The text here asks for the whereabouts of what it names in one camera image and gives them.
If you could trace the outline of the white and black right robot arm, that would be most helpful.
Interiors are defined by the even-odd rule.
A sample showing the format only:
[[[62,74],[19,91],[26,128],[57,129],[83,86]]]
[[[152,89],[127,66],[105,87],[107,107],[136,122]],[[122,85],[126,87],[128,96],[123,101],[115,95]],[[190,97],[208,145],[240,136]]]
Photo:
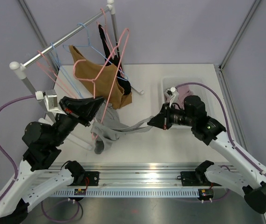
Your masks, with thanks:
[[[195,138],[216,150],[237,169],[237,173],[233,173],[214,162],[204,161],[195,169],[196,182],[218,184],[242,196],[255,212],[266,213],[266,166],[235,142],[227,128],[207,115],[200,97],[187,96],[183,109],[164,103],[147,124],[163,130],[173,125],[189,126]]]

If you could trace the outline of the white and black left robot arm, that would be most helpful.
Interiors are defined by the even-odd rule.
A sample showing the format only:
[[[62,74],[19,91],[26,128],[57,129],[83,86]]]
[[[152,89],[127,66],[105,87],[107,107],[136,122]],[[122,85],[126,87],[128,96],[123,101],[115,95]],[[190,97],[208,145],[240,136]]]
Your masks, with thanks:
[[[32,188],[33,182],[46,172],[61,150],[63,144],[78,124],[90,126],[104,97],[61,100],[42,97],[49,112],[54,112],[52,125],[31,122],[22,137],[27,150],[14,175],[0,191],[0,224],[20,224],[29,212],[57,190],[71,184],[88,183],[84,168],[77,161],[69,161],[56,176]]]

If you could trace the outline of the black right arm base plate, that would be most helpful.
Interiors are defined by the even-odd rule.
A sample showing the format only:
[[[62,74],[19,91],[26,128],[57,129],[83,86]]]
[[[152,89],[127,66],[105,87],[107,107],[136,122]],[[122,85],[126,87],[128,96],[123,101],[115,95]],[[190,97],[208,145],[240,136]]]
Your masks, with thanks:
[[[181,182],[181,185],[184,187],[210,187],[213,184],[209,181],[201,181],[196,177],[195,171],[181,171],[177,176],[177,180]]]

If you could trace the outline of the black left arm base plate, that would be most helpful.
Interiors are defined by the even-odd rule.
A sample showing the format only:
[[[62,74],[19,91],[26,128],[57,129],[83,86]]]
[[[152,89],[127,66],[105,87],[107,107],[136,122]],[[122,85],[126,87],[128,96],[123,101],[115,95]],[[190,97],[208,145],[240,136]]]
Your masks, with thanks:
[[[98,171],[86,171],[84,179],[80,183],[72,183],[71,186],[98,186],[100,172]]]

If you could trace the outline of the grey tank top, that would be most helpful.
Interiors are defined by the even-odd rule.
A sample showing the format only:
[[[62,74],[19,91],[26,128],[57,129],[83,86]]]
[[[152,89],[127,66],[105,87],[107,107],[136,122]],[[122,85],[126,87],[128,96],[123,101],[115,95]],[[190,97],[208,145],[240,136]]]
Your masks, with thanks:
[[[105,100],[99,108],[91,128],[91,133],[95,136],[95,154],[101,154],[110,149],[114,142],[127,134],[149,131],[152,127],[145,126],[145,124],[152,118],[150,116],[133,126],[125,125],[120,122],[118,112],[112,108],[112,104]]]

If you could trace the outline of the brown tank top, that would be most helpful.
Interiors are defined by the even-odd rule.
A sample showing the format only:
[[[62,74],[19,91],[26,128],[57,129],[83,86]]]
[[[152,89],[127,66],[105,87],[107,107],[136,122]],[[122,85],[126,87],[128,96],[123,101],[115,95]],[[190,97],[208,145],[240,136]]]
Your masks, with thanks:
[[[117,67],[103,66],[86,59],[78,49],[69,47],[74,60],[73,76],[93,96],[103,96],[113,109],[120,109],[132,103],[132,92],[125,96],[123,88],[116,81]]]

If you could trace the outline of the mauve pink tank top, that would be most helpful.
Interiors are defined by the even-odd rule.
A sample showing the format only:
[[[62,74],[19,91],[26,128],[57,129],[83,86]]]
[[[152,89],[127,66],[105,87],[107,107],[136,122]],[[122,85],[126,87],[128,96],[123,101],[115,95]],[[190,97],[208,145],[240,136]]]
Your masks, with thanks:
[[[183,103],[184,99],[187,96],[194,95],[193,91],[191,91],[191,89],[190,89],[190,87],[188,85],[178,86],[178,87],[176,87],[176,89],[177,89],[177,91],[179,93],[179,96],[178,96],[179,103]]]

